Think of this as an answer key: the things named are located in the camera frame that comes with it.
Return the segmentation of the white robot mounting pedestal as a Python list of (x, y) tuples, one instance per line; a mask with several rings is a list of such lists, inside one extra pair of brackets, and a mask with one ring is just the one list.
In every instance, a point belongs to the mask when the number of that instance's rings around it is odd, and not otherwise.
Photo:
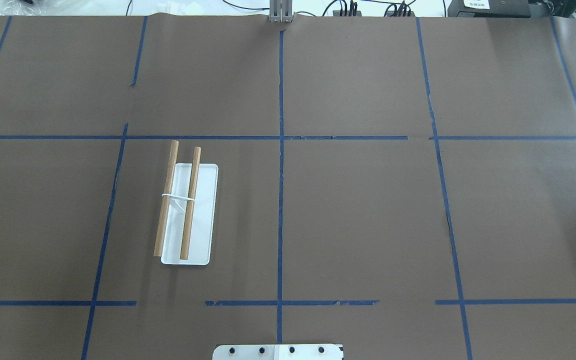
[(343, 360), (342, 344), (224, 344), (215, 347), (213, 360)]

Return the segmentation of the black device with label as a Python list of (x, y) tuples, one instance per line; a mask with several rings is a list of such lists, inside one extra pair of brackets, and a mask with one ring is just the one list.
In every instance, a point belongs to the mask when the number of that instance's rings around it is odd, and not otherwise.
[(448, 18), (530, 18), (528, 0), (452, 0)]

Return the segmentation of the white towel rack with wooden bars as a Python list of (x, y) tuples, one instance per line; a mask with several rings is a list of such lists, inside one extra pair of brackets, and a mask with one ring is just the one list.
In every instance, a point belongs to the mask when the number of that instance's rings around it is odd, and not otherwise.
[(167, 156), (153, 255), (163, 265), (210, 263), (217, 209), (217, 164), (202, 163), (195, 146), (191, 162), (178, 162), (179, 141)]

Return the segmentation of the grey aluminium frame post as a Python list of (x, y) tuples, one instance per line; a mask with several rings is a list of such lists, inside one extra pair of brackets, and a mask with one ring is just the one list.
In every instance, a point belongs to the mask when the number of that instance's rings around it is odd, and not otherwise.
[(272, 24), (292, 23), (294, 20), (292, 0), (270, 0), (269, 22)]

